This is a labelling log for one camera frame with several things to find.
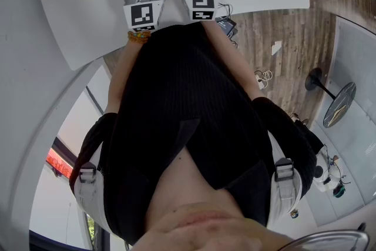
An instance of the black knit top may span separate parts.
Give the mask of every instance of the black knit top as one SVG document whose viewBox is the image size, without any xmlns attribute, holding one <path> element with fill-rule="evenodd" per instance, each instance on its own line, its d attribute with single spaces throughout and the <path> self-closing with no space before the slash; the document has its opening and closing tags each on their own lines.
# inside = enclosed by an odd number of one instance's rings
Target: black knit top
<svg viewBox="0 0 376 251">
<path fill-rule="evenodd" d="M 249 99 L 200 24 L 172 26 L 154 33 L 140 51 L 119 113 L 103 116 L 88 133 L 71 188 L 103 142 L 106 219 L 134 244 L 145 232 L 160 175 L 187 146 L 206 181 L 226 188 L 245 217 L 266 225 L 275 171 L 268 130 L 294 161 L 305 195 L 315 155 L 291 119 L 266 98 Z"/>
</svg>

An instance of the black stand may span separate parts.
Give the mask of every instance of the black stand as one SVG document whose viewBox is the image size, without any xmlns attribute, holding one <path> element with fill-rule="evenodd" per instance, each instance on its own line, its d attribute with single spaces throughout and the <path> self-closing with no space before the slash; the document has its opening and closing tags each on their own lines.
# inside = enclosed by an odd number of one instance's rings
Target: black stand
<svg viewBox="0 0 376 251">
<path fill-rule="evenodd" d="M 307 79 L 305 79 L 305 88 L 308 91 L 311 91 L 315 89 L 316 87 L 320 87 L 322 90 L 324 90 L 326 93 L 330 95 L 333 100 L 335 99 L 335 96 L 333 93 L 331 93 L 322 83 L 321 78 L 323 76 L 323 72 L 320 68 L 315 68 L 310 71 L 308 74 Z"/>
</svg>

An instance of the person's arm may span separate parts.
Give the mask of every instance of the person's arm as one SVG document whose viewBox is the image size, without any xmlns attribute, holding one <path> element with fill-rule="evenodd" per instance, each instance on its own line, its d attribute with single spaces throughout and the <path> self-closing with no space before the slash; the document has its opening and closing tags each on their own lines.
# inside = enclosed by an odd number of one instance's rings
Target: person's arm
<svg viewBox="0 0 376 251">
<path fill-rule="evenodd" d="M 206 35 L 214 49 L 227 65 L 231 74 L 243 87 L 251 100 L 264 96 L 254 75 L 254 70 L 215 21 L 202 22 Z"/>
<path fill-rule="evenodd" d="M 133 41 L 128 41 L 127 45 L 123 48 L 110 82 L 108 104 L 105 113 L 118 113 L 128 76 L 141 48 L 141 43 Z"/>
</svg>

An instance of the bracelet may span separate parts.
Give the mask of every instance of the bracelet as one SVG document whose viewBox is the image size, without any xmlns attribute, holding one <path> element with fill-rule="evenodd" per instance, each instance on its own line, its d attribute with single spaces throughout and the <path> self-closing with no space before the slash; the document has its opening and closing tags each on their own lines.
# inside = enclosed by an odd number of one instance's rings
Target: bracelet
<svg viewBox="0 0 376 251">
<path fill-rule="evenodd" d="M 148 32 L 128 32 L 128 40 L 145 44 L 152 34 Z"/>
</svg>

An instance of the red sign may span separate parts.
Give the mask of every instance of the red sign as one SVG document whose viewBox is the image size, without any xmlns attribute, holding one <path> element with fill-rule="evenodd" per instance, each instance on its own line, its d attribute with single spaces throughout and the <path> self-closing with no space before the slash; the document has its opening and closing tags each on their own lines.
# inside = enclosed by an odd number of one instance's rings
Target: red sign
<svg viewBox="0 0 376 251">
<path fill-rule="evenodd" d="M 69 179 L 73 168 L 66 163 L 53 149 L 49 150 L 46 161 Z"/>
</svg>

